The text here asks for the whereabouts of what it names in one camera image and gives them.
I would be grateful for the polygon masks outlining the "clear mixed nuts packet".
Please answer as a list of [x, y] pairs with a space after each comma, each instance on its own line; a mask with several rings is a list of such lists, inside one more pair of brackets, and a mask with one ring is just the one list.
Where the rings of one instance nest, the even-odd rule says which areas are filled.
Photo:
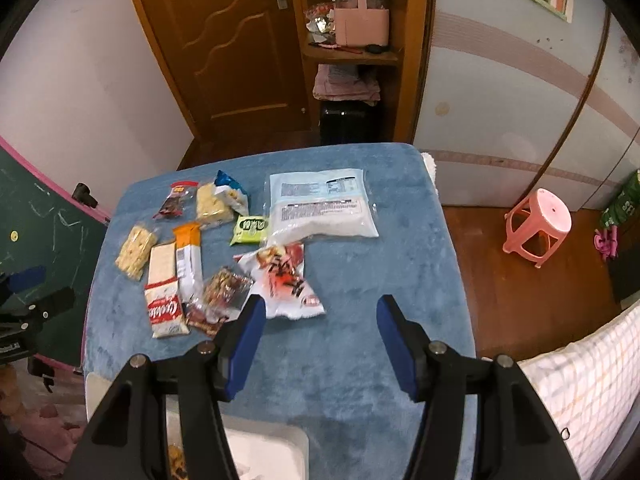
[[248, 276], [236, 273], [228, 266], [220, 268], [204, 289], [206, 320], [209, 323], [235, 320], [252, 286], [253, 280]]

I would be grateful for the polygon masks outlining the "red white jujube bag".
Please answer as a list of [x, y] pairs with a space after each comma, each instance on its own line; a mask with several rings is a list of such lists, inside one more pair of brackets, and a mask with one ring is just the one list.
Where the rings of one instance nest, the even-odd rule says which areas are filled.
[[296, 321], [326, 313], [304, 277], [304, 257], [301, 242], [265, 246], [234, 257], [241, 271], [253, 280], [250, 294], [264, 298], [268, 320]]

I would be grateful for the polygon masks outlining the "puffed rice snack packet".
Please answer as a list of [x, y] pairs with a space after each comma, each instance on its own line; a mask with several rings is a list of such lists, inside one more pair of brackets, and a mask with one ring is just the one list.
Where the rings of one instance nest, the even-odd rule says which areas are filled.
[[140, 281], [151, 250], [157, 244], [157, 235], [141, 224], [131, 228], [115, 259], [116, 268], [134, 281]]

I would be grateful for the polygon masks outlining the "red white cookies packet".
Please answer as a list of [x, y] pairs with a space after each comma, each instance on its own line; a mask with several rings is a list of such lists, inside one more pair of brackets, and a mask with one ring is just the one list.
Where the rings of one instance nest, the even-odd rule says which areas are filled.
[[154, 339], [190, 333], [180, 300], [178, 278], [146, 285], [144, 298]]

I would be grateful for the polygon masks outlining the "pale wafer packet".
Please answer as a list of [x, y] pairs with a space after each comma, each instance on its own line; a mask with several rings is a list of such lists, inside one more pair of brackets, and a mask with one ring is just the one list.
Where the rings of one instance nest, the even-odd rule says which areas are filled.
[[155, 245], [150, 252], [148, 284], [154, 285], [176, 277], [176, 245]]

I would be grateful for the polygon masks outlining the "green pastry packet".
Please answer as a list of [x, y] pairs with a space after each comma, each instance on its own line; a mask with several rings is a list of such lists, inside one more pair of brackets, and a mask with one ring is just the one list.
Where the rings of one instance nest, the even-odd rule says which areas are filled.
[[262, 244], [269, 233], [268, 219], [263, 216], [239, 216], [232, 230], [230, 245]]

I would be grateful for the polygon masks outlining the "orange white snack bar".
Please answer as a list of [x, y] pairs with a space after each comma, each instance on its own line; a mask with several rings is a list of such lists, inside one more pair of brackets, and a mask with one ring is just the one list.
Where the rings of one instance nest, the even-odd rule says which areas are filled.
[[172, 232], [175, 235], [180, 299], [184, 304], [192, 304], [203, 293], [201, 227], [198, 222], [188, 222]]

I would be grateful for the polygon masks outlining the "beige cracker block packet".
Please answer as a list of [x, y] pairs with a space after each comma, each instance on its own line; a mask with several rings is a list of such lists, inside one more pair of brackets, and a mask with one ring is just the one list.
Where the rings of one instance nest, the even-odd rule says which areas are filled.
[[222, 226], [234, 220], [233, 210], [215, 195], [213, 182], [201, 185], [196, 191], [196, 221], [202, 229]]

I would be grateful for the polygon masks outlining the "brown cookies clear bag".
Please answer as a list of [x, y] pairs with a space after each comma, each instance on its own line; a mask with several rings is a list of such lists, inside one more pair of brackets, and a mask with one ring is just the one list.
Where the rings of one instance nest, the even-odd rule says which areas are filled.
[[188, 473], [186, 472], [183, 450], [180, 446], [174, 444], [168, 445], [168, 460], [171, 480], [189, 479]]

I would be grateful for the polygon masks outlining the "large white powder bag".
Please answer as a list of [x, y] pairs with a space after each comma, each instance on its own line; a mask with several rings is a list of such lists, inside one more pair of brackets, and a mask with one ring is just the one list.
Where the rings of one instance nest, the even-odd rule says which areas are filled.
[[273, 174], [268, 212], [269, 244], [314, 236], [378, 237], [361, 169]]

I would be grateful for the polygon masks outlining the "blue white snack packet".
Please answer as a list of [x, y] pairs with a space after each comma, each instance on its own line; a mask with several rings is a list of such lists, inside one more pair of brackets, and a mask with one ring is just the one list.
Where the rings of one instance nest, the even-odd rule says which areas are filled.
[[248, 194], [235, 178], [219, 170], [214, 185], [214, 196], [217, 197], [218, 200], [221, 200], [241, 217], [246, 217], [250, 214]]

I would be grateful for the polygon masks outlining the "red dark jerky packet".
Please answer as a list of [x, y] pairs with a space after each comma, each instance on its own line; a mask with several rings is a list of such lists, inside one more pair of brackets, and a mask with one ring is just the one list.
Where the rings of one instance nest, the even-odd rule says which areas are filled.
[[169, 194], [160, 206], [160, 209], [153, 214], [154, 220], [180, 218], [184, 214], [186, 207], [193, 202], [198, 181], [182, 180], [174, 182], [170, 186]]

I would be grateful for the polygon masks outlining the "dark red white packet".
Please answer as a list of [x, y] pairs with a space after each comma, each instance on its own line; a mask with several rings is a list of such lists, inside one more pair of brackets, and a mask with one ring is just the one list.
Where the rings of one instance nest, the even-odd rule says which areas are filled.
[[215, 309], [193, 301], [184, 305], [184, 313], [186, 314], [186, 324], [209, 338], [214, 338], [224, 323], [230, 320], [228, 314], [219, 313]]

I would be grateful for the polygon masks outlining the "white plastic tray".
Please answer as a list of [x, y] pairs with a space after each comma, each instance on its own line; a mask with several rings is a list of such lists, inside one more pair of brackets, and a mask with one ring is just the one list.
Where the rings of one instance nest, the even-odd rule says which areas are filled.
[[[86, 377], [88, 420], [111, 383], [93, 372]], [[165, 418], [168, 444], [182, 448], [177, 396], [166, 398]], [[310, 479], [309, 439], [303, 430], [230, 415], [222, 415], [222, 423], [240, 479]]]

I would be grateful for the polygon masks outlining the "blue plush table cloth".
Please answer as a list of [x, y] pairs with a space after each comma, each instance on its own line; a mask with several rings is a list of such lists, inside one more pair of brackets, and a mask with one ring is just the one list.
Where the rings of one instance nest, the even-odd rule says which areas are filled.
[[305, 240], [295, 251], [303, 270], [289, 278], [290, 258], [265, 268], [254, 247], [231, 245], [231, 226], [217, 226], [203, 234], [203, 268], [213, 274], [243, 263], [268, 309], [246, 386], [226, 412], [303, 430], [312, 478], [400, 478], [421, 409], [386, 356], [378, 298], [394, 296], [431, 337], [474, 353], [456, 252], [421, 154], [397, 143], [324, 146], [226, 160], [182, 177], [203, 182], [219, 170], [240, 181], [253, 214], [268, 208], [275, 174], [301, 172], [304, 190], [342, 192], [362, 173], [377, 237]]

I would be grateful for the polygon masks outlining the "pink plastic stool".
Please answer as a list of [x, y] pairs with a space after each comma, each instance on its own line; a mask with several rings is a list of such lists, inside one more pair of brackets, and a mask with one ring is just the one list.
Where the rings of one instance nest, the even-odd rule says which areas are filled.
[[[514, 252], [540, 269], [560, 248], [573, 226], [570, 210], [554, 193], [537, 188], [528, 193], [504, 215], [506, 240], [502, 251]], [[529, 252], [525, 245], [535, 236], [544, 241], [541, 255]]]

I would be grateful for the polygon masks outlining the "checkered white cushion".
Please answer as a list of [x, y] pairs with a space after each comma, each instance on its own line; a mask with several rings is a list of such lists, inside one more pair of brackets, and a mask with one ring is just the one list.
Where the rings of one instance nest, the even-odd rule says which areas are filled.
[[639, 394], [639, 305], [591, 335], [518, 363], [589, 479]]

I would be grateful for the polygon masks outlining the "pink toy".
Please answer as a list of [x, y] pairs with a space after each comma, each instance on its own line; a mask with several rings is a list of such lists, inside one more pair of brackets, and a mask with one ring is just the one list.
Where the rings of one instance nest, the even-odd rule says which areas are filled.
[[594, 231], [593, 245], [603, 261], [617, 257], [617, 230], [617, 226], [608, 226], [605, 229]]

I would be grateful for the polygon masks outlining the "brown wooden corner shelf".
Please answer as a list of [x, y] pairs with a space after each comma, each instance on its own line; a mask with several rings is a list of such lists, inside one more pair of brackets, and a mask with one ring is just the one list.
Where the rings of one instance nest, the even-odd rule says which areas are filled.
[[378, 76], [384, 122], [380, 137], [416, 136], [435, 17], [435, 0], [292, 0], [302, 52], [311, 128], [320, 101], [312, 94], [318, 66], [367, 65]]

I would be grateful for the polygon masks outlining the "green bag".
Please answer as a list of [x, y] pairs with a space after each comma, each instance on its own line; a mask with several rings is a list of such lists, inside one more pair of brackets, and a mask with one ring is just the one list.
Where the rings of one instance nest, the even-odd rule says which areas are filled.
[[625, 182], [614, 200], [602, 211], [600, 225], [608, 229], [621, 226], [629, 220], [640, 203], [640, 170], [637, 169]]

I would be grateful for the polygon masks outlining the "folded pink towels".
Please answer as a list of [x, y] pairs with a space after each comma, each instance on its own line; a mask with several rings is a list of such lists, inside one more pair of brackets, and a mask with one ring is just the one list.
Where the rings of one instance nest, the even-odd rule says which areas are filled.
[[375, 76], [356, 65], [319, 64], [312, 96], [318, 101], [376, 103], [381, 88]]

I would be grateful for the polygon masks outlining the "brown wooden door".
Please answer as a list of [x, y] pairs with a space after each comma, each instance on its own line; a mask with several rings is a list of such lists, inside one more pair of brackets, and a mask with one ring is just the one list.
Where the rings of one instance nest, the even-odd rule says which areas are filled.
[[292, 0], [132, 0], [195, 139], [309, 129]]

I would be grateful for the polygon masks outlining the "pink basket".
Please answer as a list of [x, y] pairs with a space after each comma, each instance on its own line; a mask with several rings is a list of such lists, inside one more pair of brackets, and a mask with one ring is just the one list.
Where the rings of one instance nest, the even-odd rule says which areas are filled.
[[390, 11], [383, 0], [334, 0], [334, 24], [340, 47], [388, 46]]

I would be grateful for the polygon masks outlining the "green chalkboard pink frame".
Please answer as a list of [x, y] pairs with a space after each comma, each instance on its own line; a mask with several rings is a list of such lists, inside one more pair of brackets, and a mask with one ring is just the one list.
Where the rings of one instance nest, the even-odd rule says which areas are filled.
[[63, 287], [75, 292], [70, 310], [41, 320], [35, 356], [60, 367], [81, 367], [90, 290], [105, 233], [104, 218], [1, 143], [1, 273], [47, 269], [41, 285], [11, 297], [1, 311], [21, 311]]

